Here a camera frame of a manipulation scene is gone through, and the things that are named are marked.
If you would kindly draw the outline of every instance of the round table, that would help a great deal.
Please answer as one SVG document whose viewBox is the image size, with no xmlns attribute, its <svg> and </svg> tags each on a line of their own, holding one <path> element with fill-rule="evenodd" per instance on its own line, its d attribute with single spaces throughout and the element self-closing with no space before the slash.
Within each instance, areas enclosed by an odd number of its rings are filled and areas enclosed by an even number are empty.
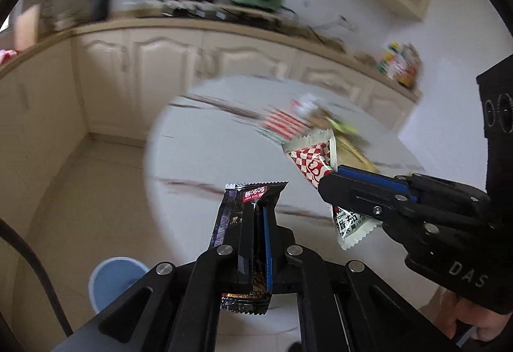
<svg viewBox="0 0 513 352">
<path fill-rule="evenodd" d="M 195 261 L 208 248 L 226 183 L 288 181 L 276 206 L 276 220 L 292 229 L 297 243 L 328 261 L 361 260 L 412 305 L 426 304 L 437 285 L 406 268 L 404 248 L 376 228 L 356 246 L 342 250 L 329 210 L 316 189 L 278 144 L 257 132 L 255 126 L 270 110 L 290 111 L 292 99 L 306 93 L 358 128 L 369 142 L 365 154 L 380 173 L 394 176 L 424 171 L 396 135 L 345 97 L 274 78 L 236 76 L 207 81 L 174 99 L 158 116 L 148 140 L 148 198 L 172 252 L 170 261 L 176 265 Z M 261 317 L 230 313 L 221 318 L 219 333 L 234 334 L 233 321 L 222 324 L 226 319 L 240 320 L 242 332 L 236 334 L 297 332 L 295 299 L 273 296 L 264 318 L 269 319 L 267 323 Z M 278 345 L 280 341 L 269 342 Z"/>
</svg>

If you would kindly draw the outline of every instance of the black container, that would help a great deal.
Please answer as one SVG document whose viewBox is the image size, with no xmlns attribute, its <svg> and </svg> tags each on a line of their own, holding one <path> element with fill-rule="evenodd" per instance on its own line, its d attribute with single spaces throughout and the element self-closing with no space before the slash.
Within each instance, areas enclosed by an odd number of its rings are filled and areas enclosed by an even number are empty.
<svg viewBox="0 0 513 352">
<path fill-rule="evenodd" d="M 91 0 L 91 21 L 99 22 L 109 16 L 110 0 Z"/>
</svg>

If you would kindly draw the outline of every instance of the blue gripper pad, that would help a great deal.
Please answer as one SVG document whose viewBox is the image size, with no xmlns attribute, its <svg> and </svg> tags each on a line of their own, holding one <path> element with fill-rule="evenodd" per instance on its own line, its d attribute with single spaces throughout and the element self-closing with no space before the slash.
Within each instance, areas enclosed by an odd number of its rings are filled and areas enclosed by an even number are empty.
<svg viewBox="0 0 513 352">
<path fill-rule="evenodd" d="M 265 238 L 265 279 L 267 290 L 273 291 L 273 257 L 271 255 L 271 238 L 269 235 L 269 219 L 267 209 L 264 207 L 264 238 Z"/>
<path fill-rule="evenodd" d="M 393 178 L 387 177 L 385 175 L 373 174 L 367 171 L 357 170 L 355 168 L 344 166 L 339 166 L 337 173 L 338 175 L 342 175 L 343 177 L 351 178 L 356 181 L 361 181 L 362 183 L 376 185 L 381 188 L 387 188 L 400 194 L 408 194 L 410 201 L 417 202 L 417 197 L 410 193 L 410 188 L 407 184 L 398 183 Z"/>
</svg>

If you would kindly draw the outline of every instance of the red checkered snack packet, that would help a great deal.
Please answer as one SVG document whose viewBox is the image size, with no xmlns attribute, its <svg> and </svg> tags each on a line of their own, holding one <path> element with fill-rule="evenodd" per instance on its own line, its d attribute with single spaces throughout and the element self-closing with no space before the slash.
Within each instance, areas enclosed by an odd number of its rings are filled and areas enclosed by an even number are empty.
<svg viewBox="0 0 513 352">
<path fill-rule="evenodd" d="M 332 130 L 294 139 L 282 144 L 282 148 L 315 188 L 322 177 L 337 170 L 337 147 Z M 342 249 L 355 245 L 376 227 L 377 222 L 367 216 L 328 206 Z"/>
<path fill-rule="evenodd" d="M 283 110 L 275 109 L 256 129 L 261 135 L 264 135 L 276 143 L 282 144 L 283 142 L 303 135 L 308 129 L 308 125 Z"/>
<path fill-rule="evenodd" d="M 315 188 L 322 177 L 337 170 L 337 146 L 331 130 L 283 143 L 282 149 Z"/>
</svg>

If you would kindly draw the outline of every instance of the human hand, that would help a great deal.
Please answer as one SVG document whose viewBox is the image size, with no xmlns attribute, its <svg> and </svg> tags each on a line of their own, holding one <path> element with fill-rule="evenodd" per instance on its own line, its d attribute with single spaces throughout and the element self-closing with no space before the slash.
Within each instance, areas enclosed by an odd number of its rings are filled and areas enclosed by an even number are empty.
<svg viewBox="0 0 513 352">
<path fill-rule="evenodd" d="M 456 320 L 477 327 L 472 339 L 489 342 L 495 339 L 506 326 L 510 314 L 502 315 L 485 309 L 466 298 L 458 299 L 452 291 L 447 290 L 440 306 L 440 311 L 434 320 L 434 325 L 445 336 L 452 339 L 456 333 Z"/>
</svg>

